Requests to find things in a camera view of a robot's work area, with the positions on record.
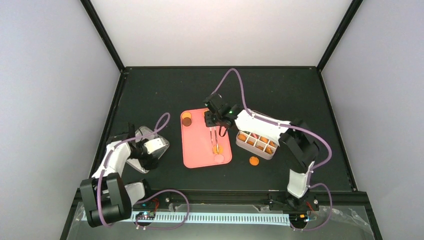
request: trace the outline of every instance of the clear plastic cover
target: clear plastic cover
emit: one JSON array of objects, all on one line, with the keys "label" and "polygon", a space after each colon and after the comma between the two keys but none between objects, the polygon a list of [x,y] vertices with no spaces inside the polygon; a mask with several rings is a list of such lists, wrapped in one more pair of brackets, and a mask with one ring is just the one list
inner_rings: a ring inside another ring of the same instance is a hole
[{"label": "clear plastic cover", "polygon": [[[171,205],[175,212],[187,211],[187,205]],[[328,206],[322,206],[319,211],[311,213],[311,219],[306,228],[322,224],[328,216]],[[270,211],[266,205],[209,205],[191,204],[192,213],[282,213]],[[112,227],[92,228],[82,220],[84,207],[79,203],[68,233],[68,240],[116,240],[116,239],[161,239],[161,240],[226,240],[226,239],[293,239],[293,240],[372,240],[374,236],[368,223],[363,206],[334,206],[333,214],[328,224],[318,230],[309,232],[293,231],[288,226],[255,225],[255,224],[202,224],[187,223],[169,231],[136,229],[131,222],[116,222]],[[152,223],[152,227],[171,227],[175,223]]]}]

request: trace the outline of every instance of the black mat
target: black mat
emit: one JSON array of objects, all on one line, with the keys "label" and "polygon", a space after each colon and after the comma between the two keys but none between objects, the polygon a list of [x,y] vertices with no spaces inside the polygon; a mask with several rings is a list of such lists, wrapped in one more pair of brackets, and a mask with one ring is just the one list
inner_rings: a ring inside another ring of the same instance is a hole
[{"label": "black mat", "polygon": [[[180,114],[184,110],[204,108],[210,95],[228,68],[132,68],[112,123],[111,135],[126,130],[126,123],[136,127],[155,127],[156,121],[169,112],[168,126],[159,134],[170,142],[157,169],[141,174],[126,166],[125,182],[146,178],[153,189],[179,190],[286,190],[289,170],[285,158],[290,155],[277,149],[273,159],[261,159],[258,166],[249,164],[252,153],[235,144],[237,131],[229,133],[232,161],[225,165],[186,168],[183,164]],[[315,68],[243,67],[238,68],[244,83],[247,106],[280,120],[303,119],[312,131],[328,141],[333,158],[312,175],[311,183],[325,183],[331,191],[351,191],[342,146],[331,118],[329,106]],[[218,91],[231,105],[241,104],[237,77],[231,73]],[[318,161],[327,156],[324,146]]]}]

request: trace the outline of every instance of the plastic tray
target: plastic tray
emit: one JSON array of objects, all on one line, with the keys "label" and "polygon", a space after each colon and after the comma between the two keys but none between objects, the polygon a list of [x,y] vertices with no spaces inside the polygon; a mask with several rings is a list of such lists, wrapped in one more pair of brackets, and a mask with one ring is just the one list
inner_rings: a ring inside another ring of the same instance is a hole
[{"label": "plastic tray", "polygon": [[[239,139],[239,135],[243,135],[246,137],[246,140],[242,141]],[[273,158],[274,154],[276,153],[277,144],[275,143],[275,146],[271,146],[271,141],[267,139],[264,140],[261,139],[261,136],[255,134],[255,136],[251,132],[245,132],[245,131],[238,131],[237,137],[235,139],[235,144],[237,144],[239,147],[246,149],[247,151],[254,153],[258,155],[259,157],[270,160]],[[269,154],[266,152],[268,149],[272,151],[272,154]]]},{"label": "plastic tray", "polygon": [[[228,134],[223,137],[217,135],[221,150],[220,154],[214,153],[215,130],[212,127],[213,138],[211,141],[211,130],[205,125],[204,112],[207,110],[207,108],[186,110],[180,116],[182,159],[184,165],[189,169],[227,164],[233,157]],[[184,126],[182,123],[184,113],[191,114],[190,126]]]}]

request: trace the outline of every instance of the white cable clip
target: white cable clip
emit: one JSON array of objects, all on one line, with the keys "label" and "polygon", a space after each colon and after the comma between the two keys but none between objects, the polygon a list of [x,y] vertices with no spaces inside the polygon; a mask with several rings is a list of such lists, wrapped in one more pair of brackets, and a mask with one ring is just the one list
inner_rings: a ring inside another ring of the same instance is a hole
[{"label": "white cable clip", "polygon": [[107,168],[105,167],[105,165],[100,165],[99,167],[98,167],[98,169],[100,169],[100,171],[103,171],[103,172],[105,172],[106,173],[106,171],[107,171]]},{"label": "white cable clip", "polygon": [[286,124],[286,123],[284,123],[284,121],[282,121],[282,120],[278,120],[278,119],[277,119],[277,124],[278,124],[278,127],[279,127],[279,128],[286,128],[285,126],[281,126],[281,124],[282,124],[282,125],[285,125],[285,124]]}]

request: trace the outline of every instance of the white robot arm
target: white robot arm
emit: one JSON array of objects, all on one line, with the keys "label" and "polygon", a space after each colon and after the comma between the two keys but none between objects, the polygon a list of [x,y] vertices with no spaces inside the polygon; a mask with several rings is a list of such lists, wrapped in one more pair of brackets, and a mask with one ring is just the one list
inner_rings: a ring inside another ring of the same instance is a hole
[{"label": "white robot arm", "polygon": [[117,138],[128,139],[134,137],[134,126],[130,127],[131,133],[125,136],[112,137],[112,142],[106,146],[106,154],[100,167],[89,179],[80,184],[82,202],[91,227],[102,225],[97,205],[97,186],[101,172],[104,170],[101,182],[102,215],[107,223],[114,223],[128,219],[132,213],[132,206],[146,195],[144,180],[124,185],[121,179],[124,166],[127,162],[138,163],[139,172],[146,171],[144,167],[152,168],[157,158],[152,153],[165,147],[165,141],[159,137],[140,144],[124,142]]},{"label": "white robot arm", "polygon": [[307,129],[303,121],[282,121],[271,118],[250,109],[242,109],[238,105],[230,107],[222,100],[222,97],[213,93],[205,101],[209,111],[205,113],[207,127],[220,126],[237,128],[240,131],[251,132],[268,138],[277,143],[287,145],[293,153],[293,159],[287,159],[290,166],[290,175],[287,191],[300,199],[308,190],[311,168],[319,149],[314,139],[300,131],[295,131],[286,126],[297,126]]}]

